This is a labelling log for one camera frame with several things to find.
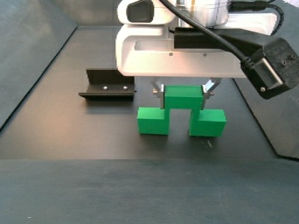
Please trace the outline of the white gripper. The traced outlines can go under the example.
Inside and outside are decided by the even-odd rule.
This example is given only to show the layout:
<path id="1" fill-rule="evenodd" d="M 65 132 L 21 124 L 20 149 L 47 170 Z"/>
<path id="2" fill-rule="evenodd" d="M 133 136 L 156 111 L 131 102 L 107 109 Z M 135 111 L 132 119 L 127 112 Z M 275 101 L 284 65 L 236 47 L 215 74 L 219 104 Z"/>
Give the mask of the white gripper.
<path id="1" fill-rule="evenodd" d="M 124 24 L 116 35 L 116 68 L 124 76 L 157 76 L 152 93 L 164 109 L 164 84 L 159 77 L 207 77 L 203 102 L 215 95 L 222 78 L 244 78 L 236 56 L 220 49 L 175 49 L 165 25 Z"/>

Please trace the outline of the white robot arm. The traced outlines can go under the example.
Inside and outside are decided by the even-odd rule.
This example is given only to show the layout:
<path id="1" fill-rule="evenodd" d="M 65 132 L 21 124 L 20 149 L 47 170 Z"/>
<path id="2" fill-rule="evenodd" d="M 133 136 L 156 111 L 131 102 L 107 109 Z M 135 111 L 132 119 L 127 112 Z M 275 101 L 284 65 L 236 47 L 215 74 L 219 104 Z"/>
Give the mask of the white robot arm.
<path id="1" fill-rule="evenodd" d="M 202 106 L 224 78 L 262 95 L 282 86 L 267 55 L 275 15 L 231 14 L 230 0 L 123 0 L 116 14 L 116 68 L 153 78 L 161 108 Z"/>

